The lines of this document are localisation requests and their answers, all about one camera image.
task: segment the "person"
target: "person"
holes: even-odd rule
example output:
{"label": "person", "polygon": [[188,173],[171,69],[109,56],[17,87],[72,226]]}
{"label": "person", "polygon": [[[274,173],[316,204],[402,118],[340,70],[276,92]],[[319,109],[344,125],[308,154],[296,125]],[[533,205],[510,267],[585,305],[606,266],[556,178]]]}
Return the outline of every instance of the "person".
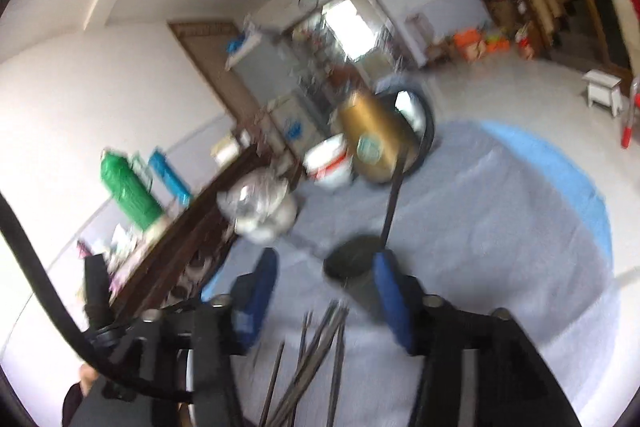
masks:
{"label": "person", "polygon": [[99,376],[98,372],[87,363],[80,366],[78,373],[80,381],[69,388],[62,402],[62,427],[71,425],[74,414]]}

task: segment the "gold canister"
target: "gold canister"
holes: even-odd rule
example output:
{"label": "gold canister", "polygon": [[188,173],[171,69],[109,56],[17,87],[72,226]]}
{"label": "gold canister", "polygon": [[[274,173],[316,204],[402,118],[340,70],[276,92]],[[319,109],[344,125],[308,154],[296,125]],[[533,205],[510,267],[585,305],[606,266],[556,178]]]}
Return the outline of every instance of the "gold canister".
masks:
{"label": "gold canister", "polygon": [[338,119],[353,154],[354,167],[368,180],[388,182],[402,147],[408,151],[404,170],[415,162],[418,140],[411,126],[370,92],[350,92],[338,107]]}

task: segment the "white stool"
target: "white stool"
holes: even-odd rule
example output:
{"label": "white stool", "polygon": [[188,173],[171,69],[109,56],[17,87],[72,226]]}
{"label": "white stool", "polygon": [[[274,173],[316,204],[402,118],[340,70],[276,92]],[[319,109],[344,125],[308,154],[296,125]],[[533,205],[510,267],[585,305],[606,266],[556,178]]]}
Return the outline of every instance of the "white stool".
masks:
{"label": "white stool", "polygon": [[616,117],[622,112],[622,95],[620,94],[620,82],[622,80],[612,74],[591,70],[582,77],[587,85],[587,104],[593,102],[611,108],[611,114]]}

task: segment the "black cable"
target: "black cable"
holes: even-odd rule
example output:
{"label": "black cable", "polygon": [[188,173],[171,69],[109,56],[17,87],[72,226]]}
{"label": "black cable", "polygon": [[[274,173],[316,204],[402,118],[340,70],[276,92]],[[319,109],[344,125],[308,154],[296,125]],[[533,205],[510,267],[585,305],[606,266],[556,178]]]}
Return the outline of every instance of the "black cable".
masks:
{"label": "black cable", "polygon": [[166,389],[153,382],[137,377],[118,367],[105,357],[100,356],[94,346],[84,337],[82,331],[66,311],[56,289],[53,288],[47,272],[29,241],[20,221],[0,194],[0,233],[14,254],[15,260],[27,277],[33,293],[40,302],[47,317],[51,320],[66,343],[98,373],[115,383],[132,389],[137,393],[174,402],[192,403],[193,396],[189,391]]}

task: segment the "red stripe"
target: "red stripe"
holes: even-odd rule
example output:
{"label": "red stripe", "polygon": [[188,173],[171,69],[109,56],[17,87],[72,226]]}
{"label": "red stripe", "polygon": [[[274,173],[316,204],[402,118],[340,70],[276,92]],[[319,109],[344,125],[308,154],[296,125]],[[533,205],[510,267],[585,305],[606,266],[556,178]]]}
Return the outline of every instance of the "red stripe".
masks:
{"label": "red stripe", "polygon": [[338,156],[334,161],[332,161],[328,165],[325,165],[324,167],[319,168],[317,171],[309,172],[309,177],[312,180],[317,180],[318,178],[324,178],[324,176],[328,172],[331,172],[338,165],[340,165],[343,161],[345,161],[347,159],[347,156],[348,156],[347,149],[345,149],[344,152],[340,156]]}

